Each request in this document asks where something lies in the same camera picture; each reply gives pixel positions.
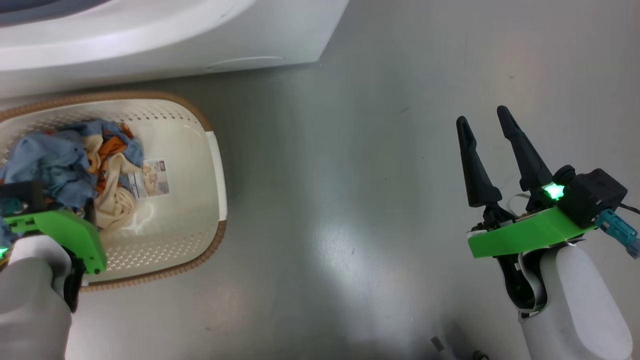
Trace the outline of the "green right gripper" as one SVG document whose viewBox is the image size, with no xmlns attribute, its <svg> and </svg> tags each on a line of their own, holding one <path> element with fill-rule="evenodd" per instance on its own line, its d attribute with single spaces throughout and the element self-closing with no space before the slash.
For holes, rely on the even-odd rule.
<svg viewBox="0 0 640 360">
<path fill-rule="evenodd" d="M 510 110 L 499 105 L 496 114 L 518 164 L 521 190 L 527 192 L 553 182 L 551 171 Z M 496 207 L 502 200 L 502 193 L 492 184 L 483 166 L 477 152 L 477 140 L 466 117 L 458 117 L 455 127 L 469 207 Z M 592 230 L 595 230 L 594 225 L 580 228 L 562 210 L 553 206 L 518 218 L 517 222 L 505 227 L 468 231 L 467 244 L 475 259 L 518 255 L 576 239 Z"/>
</svg>

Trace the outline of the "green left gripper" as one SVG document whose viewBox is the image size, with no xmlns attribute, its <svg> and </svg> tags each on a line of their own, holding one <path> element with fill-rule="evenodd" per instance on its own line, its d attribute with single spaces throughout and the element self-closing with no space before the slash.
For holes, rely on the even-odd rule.
<svg viewBox="0 0 640 360">
<path fill-rule="evenodd" d="M 38 231 L 55 240 L 84 262 L 86 273 L 100 274 L 106 271 L 107 257 L 96 228 L 93 198 L 85 203 L 84 219 L 69 210 L 48 210 L 10 216 L 4 220 L 15 234 Z"/>
</svg>

